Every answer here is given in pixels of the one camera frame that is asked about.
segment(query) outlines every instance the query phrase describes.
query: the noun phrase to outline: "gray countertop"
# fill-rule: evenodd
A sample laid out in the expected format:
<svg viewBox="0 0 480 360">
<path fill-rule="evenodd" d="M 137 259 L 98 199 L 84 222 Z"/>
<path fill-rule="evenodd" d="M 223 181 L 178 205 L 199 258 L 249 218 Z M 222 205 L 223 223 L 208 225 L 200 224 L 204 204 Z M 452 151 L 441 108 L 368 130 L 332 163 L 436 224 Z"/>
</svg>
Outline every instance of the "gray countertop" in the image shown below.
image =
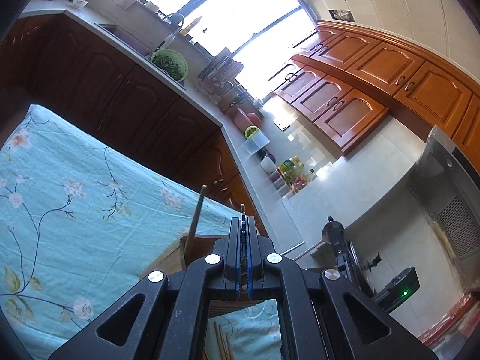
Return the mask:
<svg viewBox="0 0 480 360">
<path fill-rule="evenodd" d="M 63 0 L 31 0 L 20 17 L 47 14 L 65 14 L 85 28 L 88 28 L 95 35 L 142 66 L 146 71 L 158 78 L 166 86 L 171 88 L 171 90 L 212 120 L 213 123 L 218 125 L 222 130 L 247 190 L 277 251 L 283 252 L 303 241 L 289 213 L 283 206 L 276 189 L 268 179 L 266 173 L 261 169 L 260 159 L 257 156 L 249 156 L 242 147 L 245 142 L 243 134 L 237 129 L 234 123 L 220 111 L 215 102 L 198 92 L 193 82 L 187 81 L 185 88 L 173 82 L 168 76 L 155 68 L 133 49 L 130 49 L 109 32 L 97 26 L 96 24 L 112 24 L 112 22 L 88 6 L 82 9 L 76 9 L 72 3 Z M 299 251 L 302 251 L 302 248 L 297 249 L 295 252 L 292 252 L 292 254 L 296 255 Z M 312 261 L 307 261 L 308 266 L 315 265 Z"/>
</svg>

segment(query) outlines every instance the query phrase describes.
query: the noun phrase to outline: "silver screw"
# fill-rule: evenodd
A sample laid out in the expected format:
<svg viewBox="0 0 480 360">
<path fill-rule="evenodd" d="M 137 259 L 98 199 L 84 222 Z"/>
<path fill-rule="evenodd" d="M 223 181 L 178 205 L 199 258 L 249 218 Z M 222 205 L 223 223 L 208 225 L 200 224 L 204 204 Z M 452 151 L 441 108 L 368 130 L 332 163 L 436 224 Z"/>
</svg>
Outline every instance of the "silver screw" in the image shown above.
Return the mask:
<svg viewBox="0 0 480 360">
<path fill-rule="evenodd" d="M 282 256 L 277 253 L 271 253 L 267 256 L 267 261 L 272 264 L 278 264 L 280 261 L 282 261 Z"/>
<path fill-rule="evenodd" d="M 205 257 L 205 261 L 208 264 L 218 264 L 222 258 L 218 254 L 209 254 Z"/>
<path fill-rule="evenodd" d="M 164 278 L 163 272 L 160 271 L 153 271 L 148 274 L 148 280 L 150 280 L 152 283 L 158 283 L 159 281 L 162 281 Z"/>
<path fill-rule="evenodd" d="M 325 271 L 325 277 L 328 280 L 338 280 L 340 278 L 340 272 L 336 269 L 327 269 Z"/>
</svg>

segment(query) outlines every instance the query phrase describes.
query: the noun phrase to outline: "triangular cutout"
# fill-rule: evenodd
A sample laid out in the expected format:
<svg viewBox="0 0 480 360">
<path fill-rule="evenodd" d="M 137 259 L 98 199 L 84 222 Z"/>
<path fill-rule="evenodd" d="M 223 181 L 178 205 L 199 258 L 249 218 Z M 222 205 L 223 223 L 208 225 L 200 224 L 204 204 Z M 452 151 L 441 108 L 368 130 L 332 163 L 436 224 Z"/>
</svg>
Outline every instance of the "triangular cutout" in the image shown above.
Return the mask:
<svg viewBox="0 0 480 360">
<path fill-rule="evenodd" d="M 124 346 L 144 302 L 145 295 L 136 294 L 97 329 L 97 335 L 117 347 Z"/>
<path fill-rule="evenodd" d="M 390 329 L 352 295 L 345 294 L 344 300 L 364 344 L 371 344 L 390 333 Z"/>
</svg>

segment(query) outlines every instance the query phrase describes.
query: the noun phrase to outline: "metal grille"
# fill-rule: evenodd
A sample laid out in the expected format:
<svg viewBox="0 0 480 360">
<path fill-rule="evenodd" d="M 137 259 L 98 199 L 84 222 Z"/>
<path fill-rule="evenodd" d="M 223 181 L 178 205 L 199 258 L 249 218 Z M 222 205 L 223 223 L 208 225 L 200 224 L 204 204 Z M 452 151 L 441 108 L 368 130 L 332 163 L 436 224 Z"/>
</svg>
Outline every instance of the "metal grille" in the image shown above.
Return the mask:
<svg viewBox="0 0 480 360">
<path fill-rule="evenodd" d="M 478 225 L 459 196 L 456 196 L 437 217 L 461 260 L 480 250 Z"/>
</svg>

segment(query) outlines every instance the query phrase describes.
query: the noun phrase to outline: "ceiling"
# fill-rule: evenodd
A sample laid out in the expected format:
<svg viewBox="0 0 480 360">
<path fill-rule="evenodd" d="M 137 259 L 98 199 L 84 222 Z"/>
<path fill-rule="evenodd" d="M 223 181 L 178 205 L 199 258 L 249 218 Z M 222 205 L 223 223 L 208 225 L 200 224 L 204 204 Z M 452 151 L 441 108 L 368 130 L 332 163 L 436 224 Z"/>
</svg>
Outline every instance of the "ceiling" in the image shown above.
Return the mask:
<svg viewBox="0 0 480 360">
<path fill-rule="evenodd" d="M 355 22 L 415 40 L 480 80 L 480 35 L 456 0 L 305 0 L 318 19 L 349 10 Z"/>
</svg>

